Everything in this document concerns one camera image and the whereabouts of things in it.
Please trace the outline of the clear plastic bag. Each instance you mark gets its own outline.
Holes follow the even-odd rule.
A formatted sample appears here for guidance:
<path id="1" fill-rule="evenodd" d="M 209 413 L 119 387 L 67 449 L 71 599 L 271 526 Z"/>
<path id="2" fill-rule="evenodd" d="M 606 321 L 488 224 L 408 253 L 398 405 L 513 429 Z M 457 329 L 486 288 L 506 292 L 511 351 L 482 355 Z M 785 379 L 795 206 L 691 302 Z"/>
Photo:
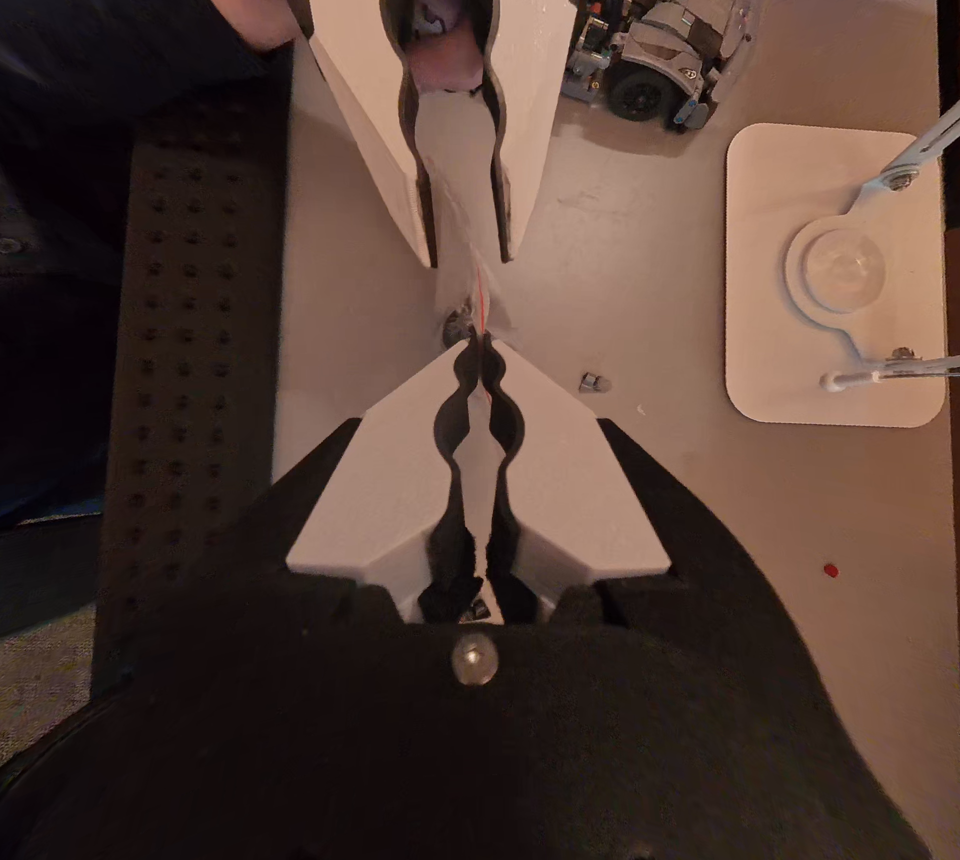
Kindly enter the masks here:
<path id="1" fill-rule="evenodd" d="M 438 266 L 431 273 L 426 364 L 444 349 L 447 314 L 468 304 L 479 338 L 513 342 L 518 318 L 501 270 L 497 218 L 488 168 L 494 126 L 480 96 L 439 92 L 421 103 L 415 139 L 433 197 Z"/>

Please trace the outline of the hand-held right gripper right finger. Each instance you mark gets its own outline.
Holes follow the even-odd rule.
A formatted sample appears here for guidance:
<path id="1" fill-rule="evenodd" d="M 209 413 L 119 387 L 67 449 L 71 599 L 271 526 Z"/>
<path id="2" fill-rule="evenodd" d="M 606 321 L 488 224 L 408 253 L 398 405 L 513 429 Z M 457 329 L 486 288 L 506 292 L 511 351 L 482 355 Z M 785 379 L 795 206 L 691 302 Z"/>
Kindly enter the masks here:
<path id="1" fill-rule="evenodd" d="M 486 578 L 505 624 L 545 620 L 575 588 L 668 575 L 671 559 L 594 412 L 486 337 L 489 432 L 503 451 Z"/>

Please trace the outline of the person's dark jacket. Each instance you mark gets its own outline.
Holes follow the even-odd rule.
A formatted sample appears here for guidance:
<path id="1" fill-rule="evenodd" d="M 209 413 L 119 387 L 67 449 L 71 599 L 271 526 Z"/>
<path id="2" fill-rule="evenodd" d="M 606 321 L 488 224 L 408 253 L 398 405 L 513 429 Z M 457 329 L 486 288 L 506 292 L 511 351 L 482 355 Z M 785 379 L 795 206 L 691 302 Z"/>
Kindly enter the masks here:
<path id="1" fill-rule="evenodd" d="M 103 477 L 133 130 L 30 112 L 2 47 L 2 526 Z"/>

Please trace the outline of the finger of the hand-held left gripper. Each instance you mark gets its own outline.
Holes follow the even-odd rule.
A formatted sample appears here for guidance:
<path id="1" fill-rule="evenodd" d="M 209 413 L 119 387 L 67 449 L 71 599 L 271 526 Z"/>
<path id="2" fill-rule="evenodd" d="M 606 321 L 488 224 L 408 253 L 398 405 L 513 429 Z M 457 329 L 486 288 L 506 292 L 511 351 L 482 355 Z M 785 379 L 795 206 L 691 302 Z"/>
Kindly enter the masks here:
<path id="1" fill-rule="evenodd" d="M 546 166 L 576 8 L 490 0 L 483 95 L 495 128 L 491 190 L 501 261 L 516 259 Z"/>
<path id="2" fill-rule="evenodd" d="M 309 0 L 310 49 L 366 169 L 419 262 L 438 265 L 429 175 L 416 149 L 419 96 L 400 43 L 411 0 Z"/>

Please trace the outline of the white book stand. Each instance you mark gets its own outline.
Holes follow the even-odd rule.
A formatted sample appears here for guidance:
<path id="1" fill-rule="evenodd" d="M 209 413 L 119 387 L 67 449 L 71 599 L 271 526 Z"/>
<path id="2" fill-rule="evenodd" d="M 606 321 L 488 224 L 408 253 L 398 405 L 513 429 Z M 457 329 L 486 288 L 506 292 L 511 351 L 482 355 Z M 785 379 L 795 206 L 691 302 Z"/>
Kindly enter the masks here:
<path id="1" fill-rule="evenodd" d="M 924 134 L 762 122 L 726 152 L 725 379 L 764 423 L 913 429 L 947 399 L 940 156 Z"/>

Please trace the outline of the grey toy car model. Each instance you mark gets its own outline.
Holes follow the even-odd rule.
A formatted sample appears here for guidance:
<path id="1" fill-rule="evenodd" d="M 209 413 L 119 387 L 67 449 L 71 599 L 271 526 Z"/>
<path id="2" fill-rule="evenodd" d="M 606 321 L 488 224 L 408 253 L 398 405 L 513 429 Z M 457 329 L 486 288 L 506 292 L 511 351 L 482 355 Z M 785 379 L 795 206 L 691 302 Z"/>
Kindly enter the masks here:
<path id="1" fill-rule="evenodd" d="M 570 0 L 560 93 L 615 116 L 698 131 L 749 64 L 762 0 Z"/>

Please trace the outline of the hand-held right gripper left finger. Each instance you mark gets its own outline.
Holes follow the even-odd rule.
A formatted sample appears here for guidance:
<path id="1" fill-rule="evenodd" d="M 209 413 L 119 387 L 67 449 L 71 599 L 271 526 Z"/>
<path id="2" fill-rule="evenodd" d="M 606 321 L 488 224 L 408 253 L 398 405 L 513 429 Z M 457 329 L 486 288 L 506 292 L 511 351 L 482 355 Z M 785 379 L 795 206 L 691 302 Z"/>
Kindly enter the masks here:
<path id="1" fill-rule="evenodd" d="M 370 407 L 285 564 L 390 594 L 408 623 L 449 622 L 474 588 L 455 452 L 471 429 L 478 340 L 455 343 Z"/>

